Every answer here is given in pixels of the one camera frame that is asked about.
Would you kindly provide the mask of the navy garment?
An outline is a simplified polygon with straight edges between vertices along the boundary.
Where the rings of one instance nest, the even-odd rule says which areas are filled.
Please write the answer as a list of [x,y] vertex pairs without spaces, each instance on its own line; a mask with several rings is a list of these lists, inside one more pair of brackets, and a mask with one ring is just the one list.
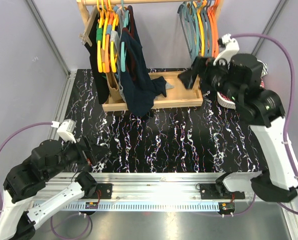
[[163,76],[151,79],[147,71],[143,47],[137,31],[133,7],[129,11],[129,24],[122,28],[120,51],[125,52],[125,70],[120,72],[120,83],[128,110],[137,117],[145,116],[154,106],[157,96],[167,96]]

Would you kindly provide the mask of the blue grey hanger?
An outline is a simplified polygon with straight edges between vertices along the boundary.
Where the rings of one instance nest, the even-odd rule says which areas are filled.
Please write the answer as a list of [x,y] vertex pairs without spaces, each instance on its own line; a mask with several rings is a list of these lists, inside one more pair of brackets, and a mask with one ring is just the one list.
[[195,29],[194,29],[194,23],[190,15],[189,8],[185,1],[181,3],[180,6],[178,7],[177,13],[179,16],[180,25],[184,35],[188,53],[191,61],[193,61],[194,58],[196,57]]

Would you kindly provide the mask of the black white striped tank top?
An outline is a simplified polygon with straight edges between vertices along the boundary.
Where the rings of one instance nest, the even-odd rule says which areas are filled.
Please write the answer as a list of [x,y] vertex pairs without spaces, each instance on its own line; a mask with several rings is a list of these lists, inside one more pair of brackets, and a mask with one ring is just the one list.
[[261,77],[264,77],[268,74],[268,65],[261,61],[261,60],[258,60],[261,64],[262,64],[262,72],[261,72]]

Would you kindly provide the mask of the teal hanger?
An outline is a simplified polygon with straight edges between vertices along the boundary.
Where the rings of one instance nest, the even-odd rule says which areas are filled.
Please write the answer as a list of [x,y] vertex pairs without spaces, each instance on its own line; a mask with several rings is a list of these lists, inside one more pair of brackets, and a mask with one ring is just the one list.
[[184,8],[185,21],[188,23],[189,55],[193,61],[200,53],[200,28],[197,15],[197,3],[194,0],[188,2]]

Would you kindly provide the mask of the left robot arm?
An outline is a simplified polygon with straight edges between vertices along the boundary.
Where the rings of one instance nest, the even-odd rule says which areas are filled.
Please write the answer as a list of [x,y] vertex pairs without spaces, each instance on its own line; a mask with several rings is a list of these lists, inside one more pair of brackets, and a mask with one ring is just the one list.
[[80,141],[61,144],[45,140],[14,166],[3,183],[0,209],[0,240],[29,240],[36,230],[67,204],[96,195],[97,182],[88,171],[81,171],[61,192],[37,207],[30,207],[34,196],[46,183],[72,164],[95,166],[109,149],[84,136]]

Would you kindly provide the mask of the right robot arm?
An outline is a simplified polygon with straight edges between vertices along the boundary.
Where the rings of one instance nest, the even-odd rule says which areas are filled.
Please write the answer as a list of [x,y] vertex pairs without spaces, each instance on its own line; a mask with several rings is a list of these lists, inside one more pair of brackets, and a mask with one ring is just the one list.
[[196,78],[223,94],[235,104],[239,118],[256,135],[268,169],[258,172],[229,172],[215,181],[215,192],[222,199],[235,192],[253,192],[261,200],[289,203],[298,195],[298,167],[290,163],[283,129],[287,122],[277,93],[261,87],[263,65],[249,53],[237,53],[220,64],[215,58],[197,56],[191,67],[178,74],[189,90]]

